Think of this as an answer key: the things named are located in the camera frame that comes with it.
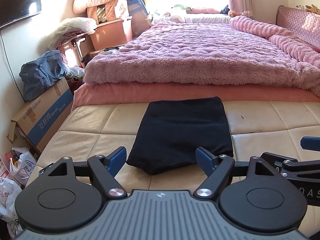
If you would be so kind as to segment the black pants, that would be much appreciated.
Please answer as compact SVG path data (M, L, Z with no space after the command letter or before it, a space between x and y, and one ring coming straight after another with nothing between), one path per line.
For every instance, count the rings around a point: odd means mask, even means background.
M151 102L126 163L154 176L195 164L198 147L214 155L233 156L220 98Z

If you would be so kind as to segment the salmon pink bed sheet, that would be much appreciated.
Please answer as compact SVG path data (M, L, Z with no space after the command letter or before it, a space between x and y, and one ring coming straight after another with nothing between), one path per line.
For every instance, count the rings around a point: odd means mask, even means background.
M74 92L72 110L89 105L150 103L219 97L222 101L319 102L309 90L261 85L196 85L181 83L105 83L82 85Z

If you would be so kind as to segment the cardboard box blue print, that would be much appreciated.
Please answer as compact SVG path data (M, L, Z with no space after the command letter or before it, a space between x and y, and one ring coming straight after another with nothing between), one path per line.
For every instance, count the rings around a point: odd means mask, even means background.
M10 120L8 139L14 142L20 134L29 145L42 152L69 116L73 95L65 79L26 103Z

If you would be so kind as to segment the white plastic bag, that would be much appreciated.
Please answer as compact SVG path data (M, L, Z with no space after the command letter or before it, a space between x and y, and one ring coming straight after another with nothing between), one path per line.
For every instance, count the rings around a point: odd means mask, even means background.
M36 166L36 159L26 147L13 147L9 162L11 176L22 186L26 186Z

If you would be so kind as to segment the fluffy pink blanket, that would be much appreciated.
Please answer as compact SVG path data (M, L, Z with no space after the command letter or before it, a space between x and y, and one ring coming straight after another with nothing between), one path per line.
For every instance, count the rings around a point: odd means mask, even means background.
M319 53L286 28L245 16L227 24L160 22L110 55L85 83L296 87L319 94Z

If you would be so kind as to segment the blue cloth bag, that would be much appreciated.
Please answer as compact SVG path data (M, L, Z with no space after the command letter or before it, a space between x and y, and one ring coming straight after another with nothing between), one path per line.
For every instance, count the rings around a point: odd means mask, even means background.
M49 50L38 59L25 63L19 76L23 82L25 101L33 101L68 73L59 50Z

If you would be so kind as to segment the quilted pink headboard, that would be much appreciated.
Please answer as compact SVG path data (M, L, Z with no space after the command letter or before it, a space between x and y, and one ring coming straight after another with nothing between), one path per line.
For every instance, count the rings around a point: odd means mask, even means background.
M288 29L301 40L319 48L319 15L281 5L277 10L276 25Z

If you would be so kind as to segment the brown plastic storage bin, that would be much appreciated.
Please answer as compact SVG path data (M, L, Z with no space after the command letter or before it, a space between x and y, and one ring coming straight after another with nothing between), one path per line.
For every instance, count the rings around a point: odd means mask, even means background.
M99 24L90 35L95 50L118 47L131 41L131 20L132 17L127 17Z

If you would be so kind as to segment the white bundled bedding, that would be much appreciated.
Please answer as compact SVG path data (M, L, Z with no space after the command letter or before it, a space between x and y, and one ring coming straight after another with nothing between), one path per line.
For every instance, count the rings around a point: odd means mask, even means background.
M56 49L67 40L79 34L94 34L97 23L92 18L74 17L64 19L60 25L47 36L48 49Z

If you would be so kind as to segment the black wall television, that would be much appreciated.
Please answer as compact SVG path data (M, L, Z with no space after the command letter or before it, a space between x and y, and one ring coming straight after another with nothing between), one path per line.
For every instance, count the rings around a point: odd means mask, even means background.
M38 15L41 0L1 0L1 29Z

